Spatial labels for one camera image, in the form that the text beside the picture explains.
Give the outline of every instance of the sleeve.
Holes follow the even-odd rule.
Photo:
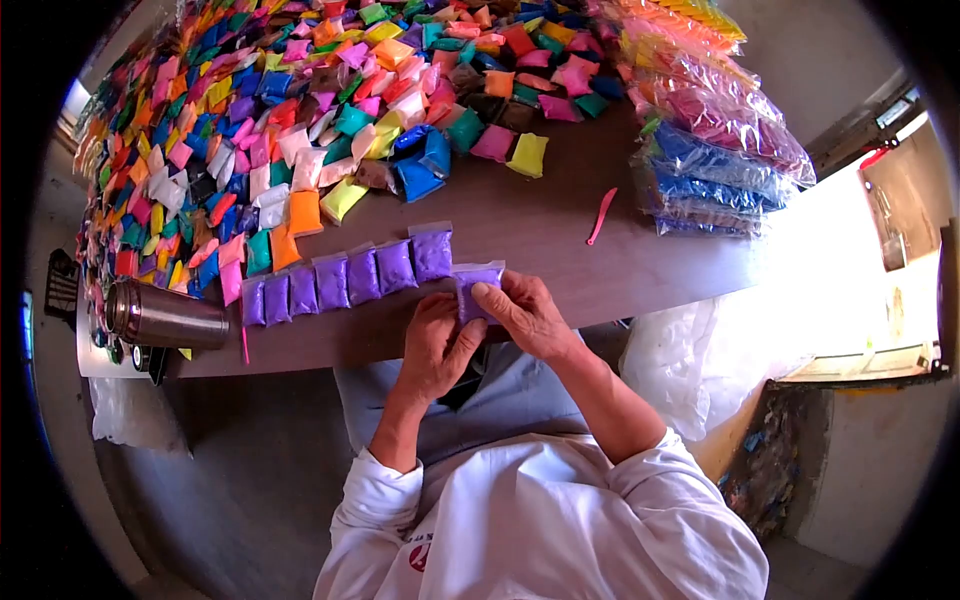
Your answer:
[[[330,553],[317,578],[314,600],[373,598],[414,525],[423,464],[403,474],[386,468],[364,448],[350,468],[344,501],[330,523]]]
[[[607,473],[660,571],[688,598],[762,598],[769,565],[756,536],[724,502],[670,428],[656,447]]]

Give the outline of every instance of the white plastic bag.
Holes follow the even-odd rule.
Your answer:
[[[702,440],[757,386],[813,358],[779,331],[767,295],[751,288],[635,318],[620,376],[683,438]]]
[[[90,377],[93,439],[190,454],[163,391],[148,379]]]

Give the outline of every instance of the purple powder bag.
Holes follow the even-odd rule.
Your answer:
[[[350,308],[350,297],[347,294],[347,253],[318,256],[312,262],[321,312]]]
[[[414,225],[407,228],[414,247],[414,272],[417,283],[450,276],[453,252],[450,236],[453,224],[449,221]]]
[[[373,242],[367,242],[347,252],[347,288],[351,306],[383,297],[376,280],[375,253]]]
[[[263,319],[263,277],[244,279],[241,285],[243,291],[243,326],[265,325]]]
[[[380,293],[386,296],[408,287],[418,287],[414,267],[410,264],[410,240],[381,244],[376,249],[380,272]]]
[[[267,326],[290,323],[290,274],[280,271],[263,280],[263,312]]]
[[[313,281],[313,269],[298,267],[290,272],[290,316],[316,315],[320,313],[317,305],[317,286]]]
[[[457,313],[460,325],[480,318],[487,319],[489,324],[497,324],[497,320],[476,303],[470,294],[470,288],[474,283],[489,283],[500,287],[500,278],[503,277],[506,266],[502,260],[493,260],[483,264],[468,262],[451,267],[450,274],[457,282]]]

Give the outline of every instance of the shirt logo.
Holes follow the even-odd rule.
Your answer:
[[[430,554],[430,542],[420,544],[410,551],[410,566],[422,573],[426,569],[428,554]]]

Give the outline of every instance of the light blue pants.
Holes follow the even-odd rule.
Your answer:
[[[425,466],[478,445],[524,433],[589,433],[580,409],[557,374],[516,344],[486,348],[486,371],[476,393],[454,411],[434,402],[420,422],[417,456]],[[359,369],[334,369],[350,445],[370,443],[402,360]]]

